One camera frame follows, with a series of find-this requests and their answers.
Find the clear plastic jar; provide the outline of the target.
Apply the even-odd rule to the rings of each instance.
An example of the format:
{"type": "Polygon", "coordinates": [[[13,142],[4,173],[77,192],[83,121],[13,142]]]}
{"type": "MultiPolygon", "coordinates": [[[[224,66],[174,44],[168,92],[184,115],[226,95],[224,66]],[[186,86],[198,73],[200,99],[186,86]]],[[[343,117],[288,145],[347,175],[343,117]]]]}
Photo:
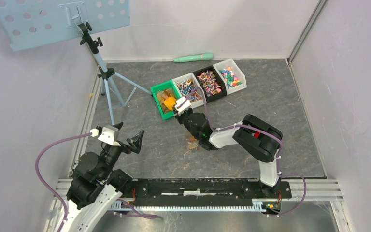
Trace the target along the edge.
{"type": "Polygon", "coordinates": [[[191,134],[189,134],[186,137],[186,141],[187,141],[187,149],[188,149],[188,151],[194,152],[194,151],[197,151],[198,150],[198,147],[199,147],[199,141],[198,141],[198,139],[196,139],[194,136],[192,136],[191,134]]]}

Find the yellow plastic scoop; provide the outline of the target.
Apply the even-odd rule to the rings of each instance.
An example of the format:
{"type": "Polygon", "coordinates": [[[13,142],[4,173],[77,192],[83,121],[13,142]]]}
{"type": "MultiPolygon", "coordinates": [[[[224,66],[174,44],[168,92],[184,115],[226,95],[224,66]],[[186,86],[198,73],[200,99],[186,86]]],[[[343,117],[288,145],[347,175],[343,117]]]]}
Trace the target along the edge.
{"type": "Polygon", "coordinates": [[[169,110],[173,111],[174,106],[176,105],[176,98],[175,97],[167,97],[163,101],[164,106],[169,110]]]}

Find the red jar lid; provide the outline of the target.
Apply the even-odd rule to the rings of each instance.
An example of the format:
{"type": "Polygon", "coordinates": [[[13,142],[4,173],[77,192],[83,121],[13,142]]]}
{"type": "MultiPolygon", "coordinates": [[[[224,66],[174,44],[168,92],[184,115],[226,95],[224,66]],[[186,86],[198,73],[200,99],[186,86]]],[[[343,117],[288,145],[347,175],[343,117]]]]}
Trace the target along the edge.
{"type": "Polygon", "coordinates": [[[256,139],[258,139],[260,135],[261,135],[260,132],[255,132],[255,133],[253,134],[253,137],[256,138],[256,139]]]}

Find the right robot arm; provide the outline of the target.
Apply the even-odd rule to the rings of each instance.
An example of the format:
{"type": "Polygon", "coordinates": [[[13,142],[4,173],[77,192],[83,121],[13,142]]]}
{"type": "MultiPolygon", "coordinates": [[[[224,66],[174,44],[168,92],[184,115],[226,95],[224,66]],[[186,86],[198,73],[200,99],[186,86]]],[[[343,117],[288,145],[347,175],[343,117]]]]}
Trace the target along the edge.
{"type": "Polygon", "coordinates": [[[278,171],[277,154],[282,147],[283,138],[280,130],[251,114],[247,114],[242,121],[232,126],[216,130],[210,128],[204,113],[196,113],[188,109],[183,113],[175,111],[174,116],[205,150],[240,145],[258,160],[261,194],[272,197],[279,191],[281,177],[278,171]]]}

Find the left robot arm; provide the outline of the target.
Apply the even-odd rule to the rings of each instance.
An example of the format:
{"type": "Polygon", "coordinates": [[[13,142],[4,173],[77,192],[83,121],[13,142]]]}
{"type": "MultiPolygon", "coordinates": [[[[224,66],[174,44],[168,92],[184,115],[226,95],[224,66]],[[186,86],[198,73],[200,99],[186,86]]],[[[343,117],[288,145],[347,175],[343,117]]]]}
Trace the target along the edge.
{"type": "Polygon", "coordinates": [[[140,152],[144,130],[122,142],[118,140],[122,126],[122,122],[97,126],[88,133],[101,142],[102,151],[86,152],[79,158],[66,193],[66,218],[59,224],[59,232],[93,231],[117,199],[131,194],[133,178],[114,166],[121,154],[140,152]]]}

